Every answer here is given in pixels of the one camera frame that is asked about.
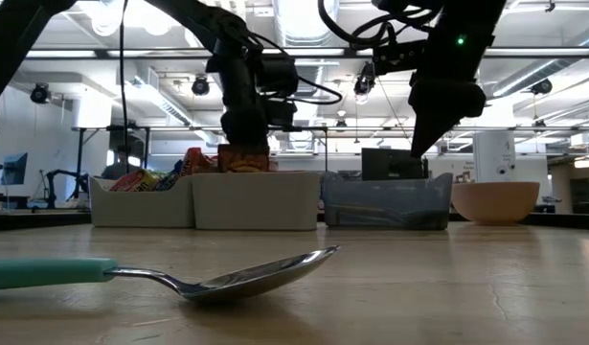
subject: teal spoon handle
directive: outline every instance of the teal spoon handle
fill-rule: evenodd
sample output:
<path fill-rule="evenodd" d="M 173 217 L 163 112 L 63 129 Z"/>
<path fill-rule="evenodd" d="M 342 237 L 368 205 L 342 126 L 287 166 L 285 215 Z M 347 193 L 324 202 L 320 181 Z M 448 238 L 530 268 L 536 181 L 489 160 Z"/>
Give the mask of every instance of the teal spoon handle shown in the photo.
<path fill-rule="evenodd" d="M 28 288 L 73 283 L 103 283 L 116 268 L 111 259 L 0 260 L 0 289 Z"/>

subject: table surface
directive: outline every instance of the table surface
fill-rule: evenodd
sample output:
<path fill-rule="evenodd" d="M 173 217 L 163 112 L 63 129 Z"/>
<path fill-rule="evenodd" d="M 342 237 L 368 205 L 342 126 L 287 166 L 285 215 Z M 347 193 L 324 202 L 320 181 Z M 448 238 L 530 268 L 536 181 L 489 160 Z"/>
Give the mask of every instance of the table surface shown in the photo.
<path fill-rule="evenodd" d="M 190 282 L 318 247 L 304 279 L 201 308 L 151 281 L 0 291 L 0 344 L 589 344 L 589 231 L 0 232 L 0 259 L 107 257 Z"/>

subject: metal spoon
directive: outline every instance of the metal spoon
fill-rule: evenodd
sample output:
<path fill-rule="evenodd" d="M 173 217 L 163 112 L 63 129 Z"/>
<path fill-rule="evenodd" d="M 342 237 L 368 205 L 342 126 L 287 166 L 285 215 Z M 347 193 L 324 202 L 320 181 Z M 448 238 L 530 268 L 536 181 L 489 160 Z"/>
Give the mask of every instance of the metal spoon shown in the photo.
<path fill-rule="evenodd" d="M 163 284 L 190 301 L 225 302 L 255 296 L 294 282 L 317 268 L 338 249 L 339 246 L 335 245 L 198 284 L 183 283 L 155 270 L 118 267 L 110 259 L 5 260 L 0 261 L 0 289 L 101 283 L 117 276 L 138 277 Z"/>

